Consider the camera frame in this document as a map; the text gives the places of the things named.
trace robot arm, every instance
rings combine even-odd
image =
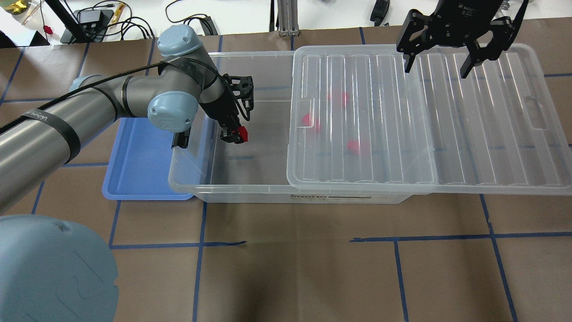
[[[514,20],[510,17],[492,20],[502,0],[439,0],[429,16],[410,10],[397,41],[398,52],[405,59],[405,71],[411,70],[417,54],[435,45],[467,46],[469,55],[460,70],[461,78],[466,78],[474,66],[487,59],[497,60],[513,44],[528,2],[523,0]],[[477,39],[489,31],[492,40],[480,47]]]
[[[252,78],[220,76],[186,25],[166,30],[158,47],[166,57],[161,63],[114,77],[78,78],[70,93],[0,129],[0,214],[121,117],[148,117],[158,128],[175,133],[174,145],[186,147],[200,106],[219,122],[222,140],[248,140],[239,111],[249,120]],[[159,76],[128,75],[155,66]],[[237,99],[242,99],[246,115]]]

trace light blue joint cap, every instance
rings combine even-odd
[[[0,263],[0,321],[113,321],[117,265],[108,243],[86,226],[2,216]]]
[[[187,25],[169,27],[157,41],[157,47],[163,57],[182,56],[201,48],[201,46],[202,41],[193,28]]]
[[[80,88],[81,83],[83,83],[86,79],[92,76],[101,76],[101,75],[87,75],[74,79],[73,82],[71,82],[70,92]]]
[[[190,128],[198,111],[197,99],[181,91],[155,96],[147,107],[147,117],[160,129],[179,133]]]

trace clear plastic storage box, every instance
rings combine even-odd
[[[222,142],[198,116],[192,132],[213,139],[174,151],[169,184],[207,202],[572,194],[572,154],[532,49],[515,44],[462,80],[465,57],[436,48],[405,74],[394,45],[214,54],[222,72],[253,76],[249,142]]]
[[[399,203],[409,195],[323,189],[299,190],[286,179],[294,52],[214,53],[221,73],[252,76],[255,108],[244,122],[248,142],[219,138],[218,124],[199,112],[189,148],[175,148],[169,185],[207,202],[249,203]],[[202,131],[212,140],[204,144]]]

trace power adapter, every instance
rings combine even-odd
[[[374,22],[374,26],[382,24],[386,18],[387,12],[390,8],[390,0],[376,0],[374,9],[371,11],[370,21]]]
[[[209,15],[205,16],[205,18],[203,20],[201,20],[201,27],[202,27],[202,31],[205,33],[205,35],[213,36],[213,35],[219,34],[216,30],[215,23],[213,22],[213,19]]]

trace electrical cord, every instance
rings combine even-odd
[[[169,22],[171,22],[171,23],[179,23],[179,22],[182,22],[182,23],[184,23],[184,24],[186,24],[186,25],[190,25],[190,22],[191,22],[192,20],[196,19],[196,20],[199,20],[199,21],[201,22],[201,24],[206,27],[206,29],[209,31],[209,33],[210,33],[211,35],[214,35],[214,34],[215,34],[215,33],[213,32],[213,29],[210,27],[208,21],[206,21],[206,17],[208,17],[208,15],[206,15],[206,14],[204,14],[204,13],[197,13],[197,14],[194,14],[194,15],[190,15],[190,16],[188,16],[188,17],[186,17],[186,18],[181,19],[181,20],[172,20],[172,19],[169,17],[169,13],[168,13],[167,10],[169,9],[170,6],[172,6],[174,3],[178,2],[178,1],[181,1],[181,0],[175,0],[175,1],[171,2],[171,3],[169,3],[169,4],[165,7],[165,16],[167,17],[167,20],[168,20]]]
[[[191,16],[191,17],[187,18],[183,23],[186,24],[186,25],[188,25],[188,26],[190,26],[190,22],[191,22],[192,20],[194,20],[194,19],[199,20],[199,21],[201,22],[201,24],[206,27],[206,29],[207,29],[207,30],[209,31],[209,33],[210,33],[210,35],[207,35],[207,36],[212,36],[212,35],[214,35],[214,32],[213,32],[212,28],[209,26],[209,23],[206,21],[205,18],[196,17],[196,16]]]
[[[114,75],[114,76],[106,77],[106,78],[104,78],[104,79],[102,79],[102,80],[98,80],[98,81],[96,81],[96,82],[94,82],[94,83],[91,83],[91,84],[88,84],[88,85],[79,87],[78,89],[75,89],[75,90],[73,90],[73,91],[71,91],[71,92],[69,92],[69,93],[67,93],[67,94],[64,94],[64,95],[62,95],[62,96],[60,96],[60,97],[58,97],[58,98],[56,98],[56,99],[54,99],[54,100],[51,100],[51,101],[47,102],[46,104],[44,104],[44,105],[38,107],[38,109],[40,109],[40,110],[42,110],[42,111],[45,111],[46,109],[48,109],[48,108],[50,108],[50,107],[52,107],[52,106],[54,106],[54,105],[56,105],[56,104],[58,104],[58,103],[61,103],[61,102],[65,101],[65,100],[67,100],[68,98],[74,96],[75,94],[80,93],[80,92],[82,92],[82,91],[85,91],[86,89],[93,88],[93,87],[95,87],[95,86],[97,86],[97,85],[103,84],[103,83],[108,82],[108,81],[110,81],[110,80],[114,80],[114,79],[116,79],[116,78],[120,78],[120,77],[123,77],[123,76],[127,76],[127,75],[129,75],[129,74],[137,73],[137,72],[140,72],[140,71],[143,71],[143,70],[147,70],[147,69],[152,69],[152,68],[155,68],[155,67],[163,67],[163,66],[166,66],[166,65],[167,65],[167,63],[165,63],[165,62],[158,62],[158,63],[156,63],[156,64],[139,67],[139,68],[136,68],[136,69],[132,69],[132,70],[128,70],[128,71],[126,71],[126,72],[119,73],[119,74]],[[13,120],[12,122],[10,122],[10,123],[4,125],[3,127],[0,127],[0,135],[3,134],[3,133],[5,133],[6,131],[10,130],[11,128],[15,127],[16,125],[20,124],[21,122],[27,120],[27,119],[28,119],[28,118],[25,117],[25,116],[20,116],[20,117],[18,117],[17,119]]]
[[[127,33],[127,31],[133,27],[138,28],[141,31],[141,34],[143,36],[143,39],[147,39],[147,38],[155,38],[155,34],[153,33],[153,29],[151,28],[151,26],[149,25],[149,23],[147,22],[147,20],[141,18],[141,17],[134,17],[133,16],[133,9],[131,8],[131,6],[124,2],[124,1],[120,1],[120,0],[104,0],[104,1],[99,1],[97,2],[95,5],[91,6],[91,7],[86,7],[83,8],[79,11],[77,11],[76,13],[76,19],[79,21],[80,15],[83,11],[85,10],[95,10],[95,8],[98,7],[109,7],[109,6],[113,6],[111,3],[107,4],[107,5],[103,5],[103,3],[106,2],[114,2],[114,3],[119,3],[122,5],[125,5],[128,9],[129,9],[129,17],[123,21],[117,22],[117,23],[112,23],[111,25],[107,25],[107,26],[103,26],[97,30],[85,30],[84,32],[86,33],[86,36],[88,38],[89,41],[94,41],[96,38],[105,38],[105,37],[109,37],[109,36],[114,36],[114,35],[121,35],[121,40],[125,39],[125,34]],[[141,21],[143,21],[146,24],[146,27],[143,25],[140,25],[138,23],[133,22],[133,19],[139,19]],[[109,27],[112,26],[117,26],[120,25],[120,29],[117,32],[114,33],[105,33],[103,35],[99,34],[100,32],[106,30]]]
[[[143,26],[141,26],[141,25],[139,25],[139,26],[143,27],[142,29],[145,30],[145,33],[147,34],[147,36],[148,36],[149,38],[155,38],[155,34],[153,33],[153,28],[151,28],[151,26],[149,25],[149,23],[147,22],[147,20],[145,20],[145,19],[143,19],[143,18],[141,18],[141,17],[131,16],[131,17],[127,18],[126,20],[124,20],[124,22],[131,22],[131,23],[132,23],[131,20],[133,20],[133,19],[139,19],[139,20],[143,21],[143,22],[147,25],[147,28],[148,28],[148,29],[145,29],[145,27],[143,27]],[[129,26],[127,29],[124,30],[123,33],[121,33],[121,40],[123,40],[123,37],[124,37],[125,33],[127,33],[127,30],[129,30],[129,29],[132,28],[132,27],[134,27],[134,26],[133,26],[133,25]]]
[[[199,65],[201,65],[201,66],[207,68],[207,69],[210,70],[221,82],[223,82],[224,86],[225,86],[225,87],[227,88],[227,90],[231,93],[232,98],[233,98],[234,101],[235,101],[236,107],[239,109],[240,114],[243,116],[244,120],[245,120],[245,121],[250,121],[250,116],[247,117],[247,116],[245,115],[244,110],[243,110],[243,107],[242,107],[242,105],[240,105],[239,100],[236,99],[235,94],[232,92],[232,88],[231,88],[230,84],[228,84],[227,80],[224,79],[224,78],[219,74],[219,72],[218,72],[215,68],[211,67],[211,66],[208,65],[206,62],[203,62],[203,61],[200,61],[200,60],[196,60],[196,59],[192,59],[192,58],[185,58],[185,59],[188,60],[188,61],[190,61],[190,62],[193,62],[193,63],[195,63],[195,64],[199,64]]]
[[[97,29],[97,30],[95,30],[95,31],[93,31],[93,32],[88,32],[89,34],[92,35],[92,38],[91,38],[90,40],[94,40],[94,39],[97,38],[97,37],[102,37],[102,38],[104,38],[104,37],[109,37],[109,36],[114,36],[114,35],[116,35],[116,34],[120,34],[121,32],[124,31],[124,29],[121,29],[121,30],[119,30],[118,32],[115,32],[115,33],[112,33],[112,34],[99,35],[100,32],[102,32],[103,30],[105,30],[105,29],[107,29],[107,28],[109,28],[109,27],[113,27],[113,26],[117,26],[117,25],[123,25],[123,24],[125,24],[125,23],[129,24],[130,26],[133,26],[133,25],[134,25],[134,26],[138,26],[138,27],[140,27],[140,28],[143,28],[143,26],[138,25],[138,24],[136,24],[136,23],[134,23],[134,22],[130,22],[130,21],[120,21],[120,22],[112,23],[111,25],[107,25],[107,26],[104,26],[104,27],[102,27],[102,28],[99,28],[99,29]],[[144,37],[145,39],[147,39],[146,34],[148,34],[148,32],[142,30],[141,33],[143,34],[143,37]]]
[[[42,16],[42,30],[43,30],[43,35],[46,36],[46,40],[49,42],[49,40],[47,39],[47,32],[46,32],[46,21],[43,18],[43,10],[42,10],[42,0],[39,0],[39,14]]]
[[[80,19],[79,19],[78,17],[76,17],[76,15],[73,14],[73,10],[70,8],[70,5],[67,4],[67,0],[63,0],[63,3],[66,5],[67,9],[70,11],[70,15],[73,17],[73,19],[76,21],[76,23],[77,23],[78,25],[81,25],[81,24],[80,24]],[[83,31],[85,38],[87,38],[88,35],[85,33],[85,29],[84,29],[84,28],[81,28],[81,30]]]

